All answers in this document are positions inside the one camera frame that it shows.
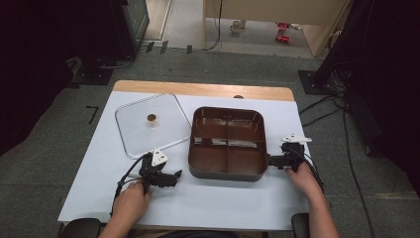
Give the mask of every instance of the white floor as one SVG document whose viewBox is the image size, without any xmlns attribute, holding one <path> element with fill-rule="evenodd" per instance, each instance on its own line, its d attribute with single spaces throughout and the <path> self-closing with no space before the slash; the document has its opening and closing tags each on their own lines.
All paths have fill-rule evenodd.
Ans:
<svg viewBox="0 0 420 238">
<path fill-rule="evenodd" d="M 150 0 L 151 1 L 169 1 L 169 0 Z M 145 44 L 149 41 L 155 41 L 157 44 L 168 41 L 170 48 L 186 49 L 188 45 L 194 49 L 209 49 L 218 39 L 218 19 L 206 19 L 206 41 L 203 46 L 203 1 L 202 0 L 171 0 L 170 10 L 167 11 L 167 24 L 163 27 L 162 37 L 145 38 Z M 166 13 L 164 7 L 159 10 L 157 7 L 148 9 L 151 15 L 152 11 L 161 11 Z M 266 22 L 247 22 L 246 29 L 233 36 L 230 28 L 233 20 L 221 20 L 220 43 L 213 51 L 226 53 L 241 53 L 253 55 L 275 55 L 281 57 L 296 57 L 313 59 L 302 31 L 294 28 L 286 29 L 282 35 L 290 38 L 288 43 L 278 42 L 275 40 L 278 27 L 276 23 Z"/>
</svg>

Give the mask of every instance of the black armrest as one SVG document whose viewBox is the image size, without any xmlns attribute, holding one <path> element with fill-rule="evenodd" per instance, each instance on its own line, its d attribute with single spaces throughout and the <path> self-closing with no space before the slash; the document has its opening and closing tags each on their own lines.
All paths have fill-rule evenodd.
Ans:
<svg viewBox="0 0 420 238">
<path fill-rule="evenodd" d="M 70 221 L 62 230 L 59 238 L 97 238 L 100 230 L 100 220 L 81 218 Z"/>
<path fill-rule="evenodd" d="M 291 217 L 294 238 L 309 238 L 309 213 L 297 213 Z"/>
</svg>

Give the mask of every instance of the table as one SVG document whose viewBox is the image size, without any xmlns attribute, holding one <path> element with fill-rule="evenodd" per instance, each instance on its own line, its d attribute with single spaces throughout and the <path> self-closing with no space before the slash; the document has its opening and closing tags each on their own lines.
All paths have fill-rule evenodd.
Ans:
<svg viewBox="0 0 420 238">
<path fill-rule="evenodd" d="M 292 133 L 303 135 L 296 103 L 287 88 L 119 81 L 108 99 L 58 221 L 65 223 L 83 217 L 109 220 L 116 183 L 134 162 L 125 155 L 115 110 L 161 92 L 174 93 L 189 120 L 201 106 L 259 111 L 264 117 L 267 151 L 272 155 L 280 154 L 281 137 Z M 245 99 L 232 98 L 238 94 Z M 176 187 L 151 187 L 153 198 L 150 208 L 137 222 L 139 227 L 291 230 L 290 217 L 308 211 L 306 198 L 294 188 L 287 174 L 277 168 L 269 168 L 256 182 L 201 179 L 193 177 L 188 170 L 188 143 L 163 152 L 169 156 L 163 171 L 170 174 L 183 170 L 182 177 Z"/>
<path fill-rule="evenodd" d="M 206 18 L 219 18 L 221 0 L 204 0 Z M 221 19 L 301 24 L 314 57 L 318 57 L 337 27 L 344 26 L 352 0 L 224 0 Z"/>
</svg>

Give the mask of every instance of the transparent lid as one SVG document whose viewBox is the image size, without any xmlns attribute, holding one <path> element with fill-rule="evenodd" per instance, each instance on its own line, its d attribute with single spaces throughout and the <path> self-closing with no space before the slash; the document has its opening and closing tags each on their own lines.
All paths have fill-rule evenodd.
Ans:
<svg viewBox="0 0 420 238">
<path fill-rule="evenodd" d="M 123 105 L 116 110 L 115 118 L 130 159 L 154 148 L 164 150 L 177 145 L 191 134 L 191 125 L 173 94 L 158 94 Z"/>
</svg>

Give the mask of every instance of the gray carpet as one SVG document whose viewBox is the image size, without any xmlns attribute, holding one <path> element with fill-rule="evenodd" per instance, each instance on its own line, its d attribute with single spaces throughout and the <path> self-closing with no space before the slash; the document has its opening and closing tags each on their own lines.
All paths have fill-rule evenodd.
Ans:
<svg viewBox="0 0 420 238">
<path fill-rule="evenodd" d="M 284 86 L 300 109 L 322 96 L 305 95 L 297 71 L 316 70 L 319 59 L 281 58 L 159 49 L 141 51 L 128 66 L 116 69 L 108 86 L 64 89 L 29 138 L 0 158 L 0 237 L 55 237 L 66 197 L 101 112 L 120 79 Z M 92 123 L 94 109 L 99 111 Z M 304 113 L 302 123 L 335 109 L 331 101 Z M 404 171 L 387 158 L 365 155 L 364 140 L 347 114 L 355 173 L 366 198 L 376 237 L 418 237 L 420 202 Z M 370 237 L 367 217 L 349 166 L 343 112 L 306 127 L 309 148 L 326 187 L 342 237 Z M 270 232 L 270 237 L 292 237 Z"/>
</svg>

